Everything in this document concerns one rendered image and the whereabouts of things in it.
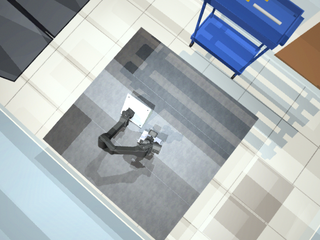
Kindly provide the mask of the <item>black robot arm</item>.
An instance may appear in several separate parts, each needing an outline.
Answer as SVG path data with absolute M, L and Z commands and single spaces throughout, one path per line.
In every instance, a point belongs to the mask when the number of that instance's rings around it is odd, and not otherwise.
M 115 146 L 111 142 L 111 138 L 122 128 L 129 125 L 129 120 L 134 116 L 135 112 L 129 107 L 126 111 L 123 110 L 121 117 L 107 133 L 103 133 L 98 137 L 98 147 L 110 155 L 134 155 L 139 158 L 144 158 L 151 152 L 160 153 L 162 145 L 157 141 L 150 141 L 148 139 L 140 139 L 137 146 Z M 151 144 L 152 142 L 152 144 Z

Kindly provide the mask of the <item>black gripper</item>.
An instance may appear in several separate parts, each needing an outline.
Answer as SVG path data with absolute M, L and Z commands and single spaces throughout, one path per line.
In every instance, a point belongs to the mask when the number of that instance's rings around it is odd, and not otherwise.
M 152 144 L 152 141 L 154 141 L 154 138 L 156 138 L 156 136 L 158 135 L 157 132 L 153 131 L 153 130 L 150 130 L 149 133 L 148 133 L 150 136 L 147 136 L 144 140 L 150 140 L 151 144 Z

